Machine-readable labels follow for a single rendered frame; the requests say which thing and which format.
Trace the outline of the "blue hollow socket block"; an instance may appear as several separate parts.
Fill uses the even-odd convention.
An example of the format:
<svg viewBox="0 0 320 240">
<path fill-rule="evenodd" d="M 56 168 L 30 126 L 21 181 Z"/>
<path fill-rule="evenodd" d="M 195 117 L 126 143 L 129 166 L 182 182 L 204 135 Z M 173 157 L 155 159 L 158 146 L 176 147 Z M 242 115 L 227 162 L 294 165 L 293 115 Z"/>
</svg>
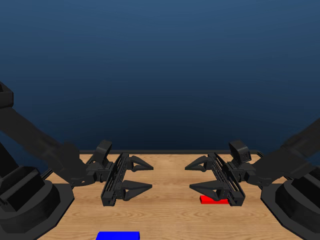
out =
<svg viewBox="0 0 320 240">
<path fill-rule="evenodd" d="M 139 231 L 100 231 L 95 240 L 140 240 Z"/>
</svg>

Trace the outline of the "thin red peg bar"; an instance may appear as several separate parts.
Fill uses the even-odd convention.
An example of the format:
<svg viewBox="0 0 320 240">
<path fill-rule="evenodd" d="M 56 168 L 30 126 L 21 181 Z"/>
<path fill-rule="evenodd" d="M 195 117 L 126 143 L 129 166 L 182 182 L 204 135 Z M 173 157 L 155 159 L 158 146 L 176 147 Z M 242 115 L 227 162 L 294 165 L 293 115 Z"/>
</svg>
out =
<svg viewBox="0 0 320 240">
<path fill-rule="evenodd" d="M 220 204 L 220 205 L 223 205 L 223 204 L 229 204 L 228 200 L 227 199 L 220 199 L 220 200 L 214 200 L 208 196 L 205 196 L 205 195 L 201 195 L 199 197 L 199 200 L 200 200 L 200 203 L 201 204 Z"/>
</svg>

